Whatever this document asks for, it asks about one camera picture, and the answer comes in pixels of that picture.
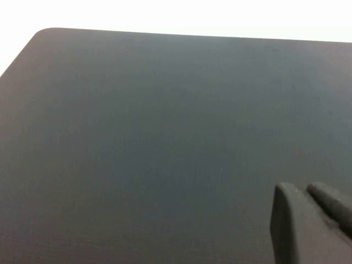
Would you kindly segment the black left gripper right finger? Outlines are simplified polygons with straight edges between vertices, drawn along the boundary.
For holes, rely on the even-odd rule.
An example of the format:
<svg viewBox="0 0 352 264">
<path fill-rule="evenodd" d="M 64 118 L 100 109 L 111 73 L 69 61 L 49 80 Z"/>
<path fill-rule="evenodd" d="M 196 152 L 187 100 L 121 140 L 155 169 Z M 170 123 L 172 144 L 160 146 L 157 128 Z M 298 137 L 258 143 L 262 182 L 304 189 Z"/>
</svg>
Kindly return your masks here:
<svg viewBox="0 0 352 264">
<path fill-rule="evenodd" d="M 351 234 L 351 196 L 321 182 L 309 184 L 306 190 L 325 214 L 337 222 L 345 233 Z"/>
</svg>

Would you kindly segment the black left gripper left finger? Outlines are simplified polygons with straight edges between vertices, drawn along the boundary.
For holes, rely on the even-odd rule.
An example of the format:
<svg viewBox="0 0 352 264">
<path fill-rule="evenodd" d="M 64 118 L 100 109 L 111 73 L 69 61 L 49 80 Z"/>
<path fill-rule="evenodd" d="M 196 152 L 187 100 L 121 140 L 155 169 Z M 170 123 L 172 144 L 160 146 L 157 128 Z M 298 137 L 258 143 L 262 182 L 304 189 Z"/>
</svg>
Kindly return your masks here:
<svg viewBox="0 0 352 264">
<path fill-rule="evenodd" d="M 270 233 L 276 263 L 351 263 L 351 234 L 292 183 L 274 189 Z"/>
</svg>

